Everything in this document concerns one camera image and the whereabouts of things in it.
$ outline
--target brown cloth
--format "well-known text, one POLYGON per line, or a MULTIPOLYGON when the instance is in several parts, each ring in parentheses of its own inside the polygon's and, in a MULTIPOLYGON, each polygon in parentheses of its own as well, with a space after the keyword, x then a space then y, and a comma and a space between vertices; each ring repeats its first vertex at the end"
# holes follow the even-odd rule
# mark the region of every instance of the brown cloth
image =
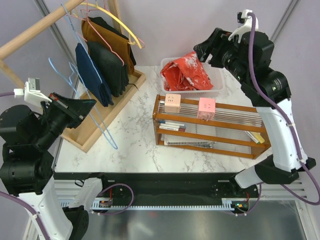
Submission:
MULTIPOLYGON (((91 25, 97 30, 97 32, 105 39, 105 41, 111 46, 112 50, 116 52, 120 58, 127 65, 128 73, 133 74, 135 67, 130 59, 130 45, 129 41, 116 33, 105 29, 102 26, 90 21, 91 25)), ((99 37, 96 31, 90 26, 88 21, 82 21, 81 24, 82 35, 87 41, 98 42, 110 50, 109 46, 99 37)))

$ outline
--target pen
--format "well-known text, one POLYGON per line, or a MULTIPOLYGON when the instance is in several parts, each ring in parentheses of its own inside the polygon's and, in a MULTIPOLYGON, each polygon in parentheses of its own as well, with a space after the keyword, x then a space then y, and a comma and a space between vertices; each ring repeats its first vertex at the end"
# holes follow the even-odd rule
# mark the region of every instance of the pen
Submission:
POLYGON ((178 128, 178 129, 186 129, 185 126, 172 125, 167 123, 160 123, 160 126, 170 127, 170 128, 178 128))
POLYGON ((159 126, 160 129, 166 129, 166 130, 173 130, 173 131, 179 131, 179 132, 184 132, 186 131, 185 129, 183 128, 178 128, 178 127, 170 127, 170 126, 159 126))
POLYGON ((176 123, 176 122, 171 122, 171 121, 164 121, 164 120, 160 120, 159 121, 160 124, 170 124, 170 125, 176 125, 176 126, 181 126, 181 127, 185 127, 185 124, 182 123, 176 123))

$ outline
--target clothes hanger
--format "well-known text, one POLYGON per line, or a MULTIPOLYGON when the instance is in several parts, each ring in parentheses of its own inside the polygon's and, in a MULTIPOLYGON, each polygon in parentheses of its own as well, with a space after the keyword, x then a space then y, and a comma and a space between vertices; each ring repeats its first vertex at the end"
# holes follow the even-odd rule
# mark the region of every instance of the clothes hanger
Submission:
POLYGON ((86 5, 86 8, 87 8, 87 9, 88 9, 88 6, 93 7, 93 8, 96 8, 96 9, 104 12, 105 14, 109 15, 111 18, 113 18, 115 21, 117 21, 117 22, 129 33, 130 36, 132 36, 132 37, 134 38, 135 42, 131 42, 132 44, 133 44, 133 43, 134 43, 134 44, 137 44, 140 49, 143 48, 143 47, 141 46, 141 44, 140 44, 139 39, 136 37, 136 35, 134 35, 134 33, 133 33, 122 21, 120 21, 115 15, 113 15, 111 12, 103 9, 102 7, 98 6, 97 1, 96 1, 96 5, 95 5, 95 4, 92 4, 92 3, 88 3, 88 2, 86 2, 86 3, 82 2, 82 3, 80 3, 80 5, 86 5))
MULTIPOLYGON (((80 98, 80 94, 79 94, 79 92, 76 90, 76 88, 75 88, 75 87, 73 86, 73 84, 72 84, 72 82, 73 82, 73 81, 72 81, 72 77, 74 77, 74 75, 77 75, 77 76, 79 77, 81 83, 83 84, 83 86, 84 86, 84 88, 85 88, 86 94, 89 96, 90 99, 92 99, 92 98, 90 97, 89 91, 88 91, 88 89, 86 88, 86 85, 85 85, 83 79, 81 78, 81 76, 80 76, 80 74, 79 74, 79 72, 78 72, 77 67, 76 67, 73 63, 69 62, 69 67, 70 67, 72 73, 71 73, 71 75, 69 76, 69 79, 67 79, 61 72, 59 72, 59 71, 57 70, 57 68, 56 68, 55 65, 53 64, 53 61, 52 61, 51 57, 49 57, 48 60, 49 60, 49 63, 50 63, 50 65, 51 65, 51 67, 53 68, 53 70, 54 70, 60 77, 62 77, 67 84, 69 84, 69 85, 72 87, 72 89, 73 89, 73 91, 75 92, 75 95, 76 95, 77 98, 80 98)), ((109 137, 111 138, 111 141, 109 140, 109 138, 108 138, 107 135, 105 134, 105 131, 100 127, 100 125, 97 123, 97 121, 95 120, 95 118, 92 116, 91 112, 89 112, 89 116, 91 117, 91 119, 93 120, 93 122, 95 123, 95 125, 100 129, 100 131, 102 132, 102 134, 103 134, 103 136, 105 137, 105 139, 109 142, 109 144, 110 144, 115 150, 117 150, 117 149, 118 149, 118 146, 117 146, 114 138, 112 137, 111 133, 109 132, 107 126, 105 125, 105 123, 104 123, 104 121, 103 121, 103 119, 102 119, 102 117, 101 117, 101 114, 100 114, 100 112, 98 111, 96 105, 94 105, 93 108, 94 108, 95 111, 97 112, 98 117, 100 118, 100 121, 101 121, 101 123, 102 123, 103 126, 104 126, 104 129, 107 131, 109 137)))
POLYGON ((115 51, 112 50, 112 47, 109 45, 109 43, 100 35, 100 33, 95 29, 95 27, 92 26, 91 21, 89 20, 89 17, 88 17, 88 12, 89 12, 88 6, 86 6, 86 8, 87 8, 87 9, 86 9, 86 14, 85 14, 85 21, 88 22, 88 24, 92 27, 92 29, 95 31, 95 33, 98 34, 98 36, 103 40, 103 42, 108 45, 108 47, 110 48, 110 52, 112 52, 113 54, 115 54, 115 55, 121 60, 122 66, 124 66, 124 65, 125 65, 125 62, 123 61, 123 59, 119 56, 118 53, 116 53, 115 51))
MULTIPOLYGON (((81 17, 79 17, 79 16, 77 16, 75 13, 73 13, 72 15, 68 15, 69 17, 73 17, 73 18, 76 18, 76 19, 80 19, 80 20, 82 20, 82 21, 87 21, 88 22, 88 24, 92 27, 92 29, 96 32, 96 34, 98 34, 98 36, 104 41, 104 43, 109 47, 109 49, 110 49, 110 52, 112 52, 113 54, 115 54, 120 60, 121 60, 121 62, 122 62, 122 66, 124 66, 125 65, 125 62, 123 61, 123 59, 119 56, 119 54, 118 53, 116 53, 115 51, 113 51, 113 49, 112 49, 112 47, 109 45, 109 43, 100 35, 100 33, 95 29, 95 27, 94 26, 92 26, 92 24, 90 23, 90 20, 89 20, 89 17, 88 17, 88 12, 86 13, 86 17, 85 18, 81 18, 81 17)), ((79 32, 76 32, 83 40, 85 40, 86 42, 87 42, 87 40, 79 33, 79 32)))
MULTIPOLYGON (((97 0, 95 1, 95 6, 99 7, 97 0)), ((109 9, 107 8, 106 0, 103 0, 103 8, 110 13, 109 9)), ((100 11, 100 9, 89 9, 88 10, 88 5, 86 5, 86 12, 88 13, 88 12, 91 12, 91 11, 100 11)), ((145 42, 142 41, 140 38, 138 38, 138 40, 143 43, 142 48, 144 49, 146 47, 145 42)), ((137 45, 137 43, 135 41, 131 41, 131 35, 130 34, 129 34, 129 42, 128 42, 128 44, 137 45)))
MULTIPOLYGON (((94 63, 93 63, 90 55, 88 54, 88 51, 86 50, 85 46, 84 46, 83 43, 81 42, 81 39, 79 38, 79 36, 77 35, 77 32, 76 32, 76 30, 75 30, 75 26, 74 26, 73 23, 71 22, 71 19, 70 19, 70 16, 71 16, 71 15, 68 13, 65 5, 63 5, 63 4, 61 4, 61 5, 62 5, 62 7, 64 8, 64 10, 65 10, 65 12, 66 12, 67 20, 68 20, 68 21, 67 21, 67 22, 68 22, 68 25, 71 27, 71 29, 72 29, 72 31, 73 31, 73 35, 74 35, 76 41, 83 46, 86 54, 88 55, 88 57, 89 57, 89 59, 90 59, 90 61, 91 61, 91 64, 92 64, 92 66, 93 66, 96 74, 99 76, 100 81, 101 81, 101 83, 102 83, 102 79, 101 79, 101 77, 100 77, 100 75, 99 75, 99 73, 98 73, 98 71, 97 71, 97 69, 96 69, 96 67, 95 67, 95 65, 94 65, 94 63)), ((80 94, 78 93, 78 91, 75 89, 75 87, 74 87, 73 84, 72 84, 72 77, 73 77, 75 74, 77 74, 78 78, 80 79, 81 83, 83 84, 83 86, 84 86, 84 88, 85 88, 86 94, 87 94, 88 97, 91 99, 90 93, 89 93, 89 91, 88 91, 88 89, 87 89, 87 87, 86 87, 86 85, 85 85, 85 82, 83 81, 82 77, 80 76, 80 74, 79 74, 79 72, 78 72, 78 69, 77 69, 77 67, 76 67, 75 65, 73 65, 71 62, 69 62, 69 66, 70 66, 70 69, 71 69, 72 73, 71 73, 71 75, 69 76, 69 79, 67 79, 62 73, 60 73, 60 72, 56 69, 56 67, 55 67, 54 64, 52 63, 52 60, 51 60, 50 57, 49 57, 48 60, 49 60, 49 63, 51 64, 53 70, 54 70, 59 76, 61 76, 61 77, 72 87, 72 89, 73 89, 73 91, 75 92, 76 96, 79 98, 79 97, 80 97, 80 94)), ((94 121, 94 123, 96 124, 96 126, 100 129, 100 131, 102 132, 102 134, 103 134, 103 136, 105 137, 105 139, 109 142, 109 144, 110 144, 115 150, 117 150, 117 149, 118 149, 118 146, 117 146, 115 140, 113 139, 111 133, 109 132, 107 126, 105 125, 104 120, 102 119, 101 114, 100 114, 100 112, 98 111, 96 105, 94 105, 93 108, 94 108, 95 111, 97 112, 98 117, 100 118, 100 121, 101 121, 101 123, 103 124, 104 129, 107 131, 108 135, 110 136, 111 140, 107 137, 107 135, 105 134, 105 130, 100 127, 100 125, 97 123, 97 121, 95 120, 95 118, 91 115, 91 113, 89 113, 90 117, 92 118, 92 120, 94 121)))

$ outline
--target white plastic basket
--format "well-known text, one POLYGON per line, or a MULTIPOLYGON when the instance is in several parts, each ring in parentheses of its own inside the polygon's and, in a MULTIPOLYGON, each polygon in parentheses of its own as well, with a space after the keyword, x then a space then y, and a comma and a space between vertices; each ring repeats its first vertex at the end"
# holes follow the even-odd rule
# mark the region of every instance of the white plastic basket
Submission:
MULTIPOLYGON (((161 60, 161 70, 164 66, 178 57, 168 57, 161 60)), ((189 90, 189 91, 167 91, 165 90, 164 77, 160 78, 161 89, 165 94, 180 94, 182 98, 214 98, 225 89, 225 78, 222 68, 211 67, 210 64, 202 63, 205 72, 211 79, 213 88, 210 90, 189 90)))

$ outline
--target red plastic bag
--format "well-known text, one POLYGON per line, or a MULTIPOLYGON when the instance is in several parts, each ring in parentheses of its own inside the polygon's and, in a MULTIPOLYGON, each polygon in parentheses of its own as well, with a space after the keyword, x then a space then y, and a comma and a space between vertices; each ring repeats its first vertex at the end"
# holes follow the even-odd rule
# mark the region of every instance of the red plastic bag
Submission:
POLYGON ((168 62, 161 70, 167 91, 210 90, 214 86, 194 51, 168 62))

